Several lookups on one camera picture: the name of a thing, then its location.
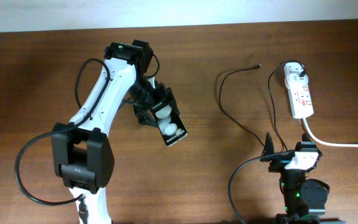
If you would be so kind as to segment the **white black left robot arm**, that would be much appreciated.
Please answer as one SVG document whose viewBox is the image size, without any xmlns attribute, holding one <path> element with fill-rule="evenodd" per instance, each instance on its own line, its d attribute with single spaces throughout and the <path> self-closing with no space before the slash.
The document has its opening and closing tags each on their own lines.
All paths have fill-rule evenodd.
<svg viewBox="0 0 358 224">
<path fill-rule="evenodd" d="M 172 89 L 145 75 L 154 52 L 148 42 L 113 42 L 106 47 L 98 81 L 69 123 L 53 127 L 55 174 L 75 198 L 80 223 L 112 223 L 106 186 L 114 169 L 109 131 L 126 94 L 138 122 L 159 129 L 166 146 L 183 139 L 185 128 Z"/>
</svg>

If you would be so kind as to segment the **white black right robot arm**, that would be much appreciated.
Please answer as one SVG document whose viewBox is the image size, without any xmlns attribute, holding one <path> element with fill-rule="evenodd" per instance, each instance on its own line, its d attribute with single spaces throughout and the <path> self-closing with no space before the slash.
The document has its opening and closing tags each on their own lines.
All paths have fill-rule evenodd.
<svg viewBox="0 0 358 224">
<path fill-rule="evenodd" d="M 268 162 L 268 171 L 279 173 L 279 187 L 285 203 L 285 213 L 278 214 L 274 223 L 345 223 L 338 218 L 323 218 L 326 213 L 330 186 L 318 179 L 308 179 L 322 156 L 316 144 L 303 134 L 293 150 L 275 152 L 269 133 L 265 137 L 261 162 Z"/>
</svg>

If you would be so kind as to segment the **black smartphone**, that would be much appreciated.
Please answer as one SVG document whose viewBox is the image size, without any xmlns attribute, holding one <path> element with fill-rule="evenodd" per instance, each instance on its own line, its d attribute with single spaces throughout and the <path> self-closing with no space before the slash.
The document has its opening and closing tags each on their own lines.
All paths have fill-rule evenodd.
<svg viewBox="0 0 358 224">
<path fill-rule="evenodd" d="M 180 115 L 170 105 L 157 110 L 154 118 L 166 146 L 172 146 L 188 135 Z"/>
</svg>

